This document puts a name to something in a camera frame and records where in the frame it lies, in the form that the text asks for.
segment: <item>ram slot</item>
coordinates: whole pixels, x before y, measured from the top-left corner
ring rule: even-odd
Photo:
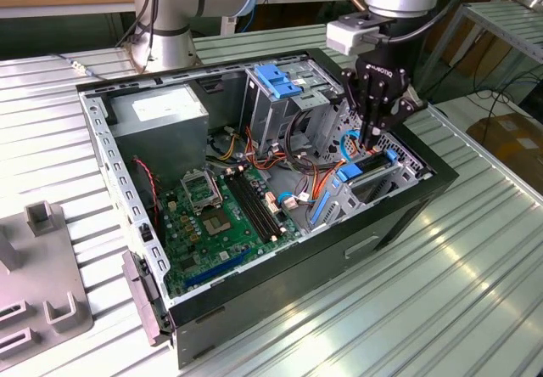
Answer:
[[[279,226],[255,195],[245,177],[230,177],[226,182],[245,216],[251,221],[256,233],[264,243],[269,242],[273,235],[281,235]]]

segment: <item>expansion slot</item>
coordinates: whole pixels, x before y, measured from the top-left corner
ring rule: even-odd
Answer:
[[[243,173],[227,176],[225,182],[262,242],[267,243],[273,236],[281,236],[279,226],[255,194]]]
[[[199,273],[198,275],[185,280],[185,287],[188,288],[190,286],[195,286],[196,284],[203,284],[208,279],[212,279],[220,273],[224,273],[226,270],[236,267],[244,261],[245,256],[249,254],[249,252],[250,249],[242,252],[238,256],[235,256],[228,261],[223,262],[222,264],[217,265],[216,267],[208,269],[204,273]]]

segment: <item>metal bracket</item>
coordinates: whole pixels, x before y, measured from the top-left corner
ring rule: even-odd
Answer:
[[[154,303],[160,300],[160,294],[154,283],[153,276],[142,274],[137,267],[135,260],[137,256],[130,251],[122,255],[122,272],[125,274],[126,282],[136,303],[137,313],[142,319],[143,330],[147,335],[151,346],[158,346],[171,338],[171,323],[164,314],[157,319]]]

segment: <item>white label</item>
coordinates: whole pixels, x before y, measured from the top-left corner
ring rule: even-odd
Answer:
[[[189,120],[203,114],[200,103],[185,87],[158,97],[139,99],[134,101],[132,107],[140,121],[174,114],[182,114],[183,119]]]
[[[506,131],[517,131],[518,127],[513,121],[498,121],[500,125],[505,129]]]
[[[537,143],[532,141],[530,138],[517,138],[518,142],[523,145],[526,149],[537,149]]]

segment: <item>yellow wire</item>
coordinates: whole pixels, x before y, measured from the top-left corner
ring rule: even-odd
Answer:
[[[237,134],[232,135],[232,141],[230,141],[230,148],[228,148],[228,151],[223,156],[219,156],[218,159],[227,160],[230,156],[232,156],[233,151],[234,151],[234,143],[236,142],[237,137],[238,137]]]

